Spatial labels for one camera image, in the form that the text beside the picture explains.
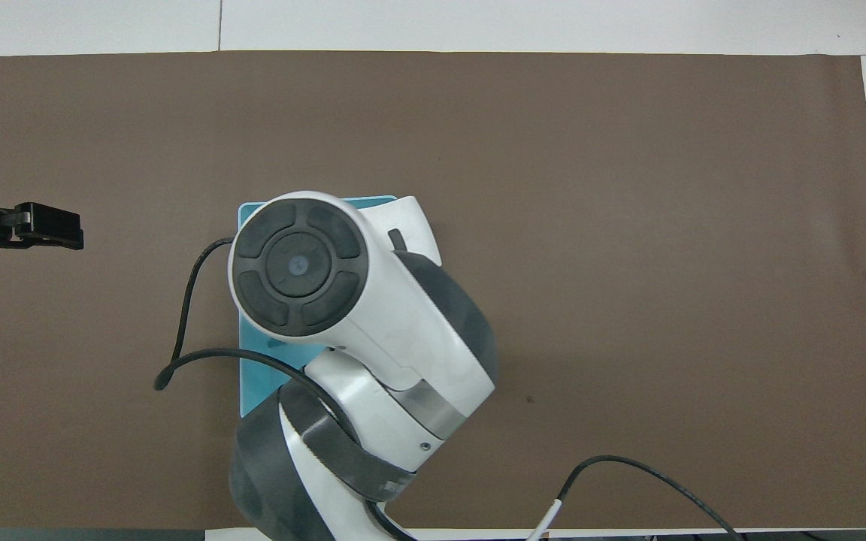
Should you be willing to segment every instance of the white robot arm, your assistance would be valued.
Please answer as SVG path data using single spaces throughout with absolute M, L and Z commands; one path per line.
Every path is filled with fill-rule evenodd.
M 293 192 L 235 237 L 241 315 L 283 342 L 327 345 L 306 374 L 359 438 L 292 381 L 241 420 L 230 489 L 275 541 L 394 537 L 368 504 L 398 496 L 494 390 L 490 325 L 439 260 L 415 198 L 358 211 Z

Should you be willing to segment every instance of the white table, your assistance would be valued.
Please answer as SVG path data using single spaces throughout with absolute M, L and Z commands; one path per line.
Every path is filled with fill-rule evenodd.
M 0 0 L 0 56 L 237 49 L 863 55 L 866 90 L 866 1 Z

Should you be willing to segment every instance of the blue tray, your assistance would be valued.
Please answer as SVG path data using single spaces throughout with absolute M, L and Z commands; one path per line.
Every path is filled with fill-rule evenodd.
M 392 195 L 376 195 L 372 198 L 347 198 L 346 200 L 358 209 L 365 209 L 389 203 L 395 198 Z M 240 205 L 238 227 L 243 227 L 245 220 L 250 218 L 252 213 L 256 212 L 256 209 L 262 205 L 265 205 L 265 202 Z M 306 366 L 306 363 L 312 361 L 313 357 L 319 355 L 319 352 L 323 350 L 323 346 L 318 343 L 293 345 L 293 343 L 284 343 L 269 338 L 250 322 L 245 321 L 243 316 L 240 316 L 240 347 L 272 355 L 297 368 Z M 282 373 L 276 372 L 271 367 L 251 360 L 240 359 L 240 417 L 250 413 L 254 407 L 257 407 L 266 397 L 274 393 L 280 385 L 286 383 L 287 379 Z

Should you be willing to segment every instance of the brown mat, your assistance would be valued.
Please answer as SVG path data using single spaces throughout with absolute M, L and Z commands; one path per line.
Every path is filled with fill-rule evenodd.
M 403 524 L 532 527 L 611 452 L 737 526 L 866 527 L 857 58 L 313 52 L 0 58 L 0 205 L 86 230 L 0 252 L 0 527 L 245 524 L 236 363 L 152 379 L 202 247 L 303 188 L 418 196 L 498 335 Z M 236 342 L 224 253 L 189 349 Z M 619 465 L 556 523 L 701 526 Z

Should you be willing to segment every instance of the round joint cover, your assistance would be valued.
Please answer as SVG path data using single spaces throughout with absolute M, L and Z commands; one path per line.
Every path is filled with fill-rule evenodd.
M 367 247 L 353 220 L 316 199 L 262 208 L 233 247 L 234 295 L 263 328 L 285 336 L 321 332 L 359 300 Z

